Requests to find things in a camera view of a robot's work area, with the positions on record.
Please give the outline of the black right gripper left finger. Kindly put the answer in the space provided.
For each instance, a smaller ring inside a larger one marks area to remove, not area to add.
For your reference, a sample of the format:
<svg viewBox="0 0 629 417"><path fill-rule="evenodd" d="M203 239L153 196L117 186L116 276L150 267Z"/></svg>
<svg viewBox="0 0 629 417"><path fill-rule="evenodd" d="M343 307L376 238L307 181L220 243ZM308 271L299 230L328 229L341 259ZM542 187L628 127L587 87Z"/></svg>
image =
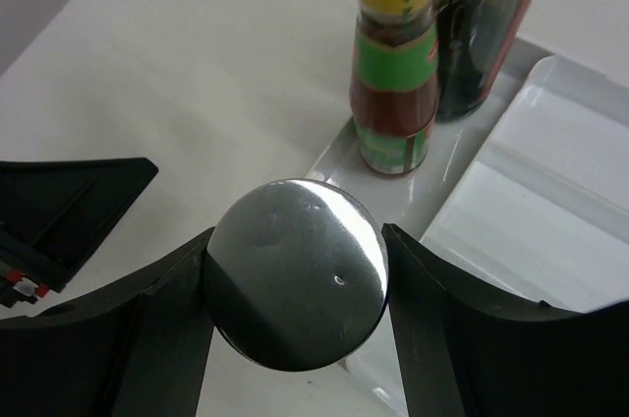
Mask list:
<svg viewBox="0 0 629 417"><path fill-rule="evenodd" d="M2 415L196 415L213 333L209 238L37 316L2 320Z"/></svg>

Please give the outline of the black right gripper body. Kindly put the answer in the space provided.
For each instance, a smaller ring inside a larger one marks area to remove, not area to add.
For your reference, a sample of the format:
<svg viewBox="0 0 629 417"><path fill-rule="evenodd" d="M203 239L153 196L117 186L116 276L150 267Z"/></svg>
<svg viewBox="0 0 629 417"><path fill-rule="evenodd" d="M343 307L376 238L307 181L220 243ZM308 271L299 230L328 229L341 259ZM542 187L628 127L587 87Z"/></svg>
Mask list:
<svg viewBox="0 0 629 417"><path fill-rule="evenodd" d="M2 306L62 292L157 173L144 157L2 162Z"/></svg>

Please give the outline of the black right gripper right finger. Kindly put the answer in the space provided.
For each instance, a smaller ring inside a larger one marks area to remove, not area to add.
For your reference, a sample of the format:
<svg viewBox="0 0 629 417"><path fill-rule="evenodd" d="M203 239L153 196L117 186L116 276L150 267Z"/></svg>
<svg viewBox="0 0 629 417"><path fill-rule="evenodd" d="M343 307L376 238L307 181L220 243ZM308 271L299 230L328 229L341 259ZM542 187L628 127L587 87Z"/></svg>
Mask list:
<svg viewBox="0 0 629 417"><path fill-rule="evenodd" d="M511 294L394 224L389 311L412 416L624 416L628 306L582 314Z"/></svg>

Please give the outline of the silver lid blue label jar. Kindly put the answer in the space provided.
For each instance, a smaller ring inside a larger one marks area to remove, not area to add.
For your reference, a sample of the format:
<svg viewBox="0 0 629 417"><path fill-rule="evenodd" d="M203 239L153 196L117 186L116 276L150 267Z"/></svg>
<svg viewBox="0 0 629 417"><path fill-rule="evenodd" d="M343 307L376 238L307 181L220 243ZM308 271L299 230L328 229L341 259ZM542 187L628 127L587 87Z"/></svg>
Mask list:
<svg viewBox="0 0 629 417"><path fill-rule="evenodd" d="M347 192L312 179L259 186L210 235L206 307L223 338L271 370L305 372L360 348L389 296L383 236Z"/></svg>

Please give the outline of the tall dark sauce bottle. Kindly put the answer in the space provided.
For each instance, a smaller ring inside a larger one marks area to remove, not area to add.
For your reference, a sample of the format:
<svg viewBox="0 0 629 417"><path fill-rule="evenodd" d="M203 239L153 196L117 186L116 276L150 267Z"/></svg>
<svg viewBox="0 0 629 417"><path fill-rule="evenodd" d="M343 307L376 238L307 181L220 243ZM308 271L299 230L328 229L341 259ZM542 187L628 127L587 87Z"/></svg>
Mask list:
<svg viewBox="0 0 629 417"><path fill-rule="evenodd" d="M436 0L440 102L453 121L488 97L532 0Z"/></svg>

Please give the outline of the yellow cap chili sauce bottle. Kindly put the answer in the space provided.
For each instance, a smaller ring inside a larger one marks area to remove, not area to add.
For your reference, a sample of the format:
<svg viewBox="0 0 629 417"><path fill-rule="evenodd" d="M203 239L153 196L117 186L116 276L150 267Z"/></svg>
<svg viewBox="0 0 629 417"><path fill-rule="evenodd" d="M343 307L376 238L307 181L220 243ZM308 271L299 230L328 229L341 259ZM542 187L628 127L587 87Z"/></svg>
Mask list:
<svg viewBox="0 0 629 417"><path fill-rule="evenodd" d="M384 175L424 161L439 102L434 0L358 0L349 100L360 154Z"/></svg>

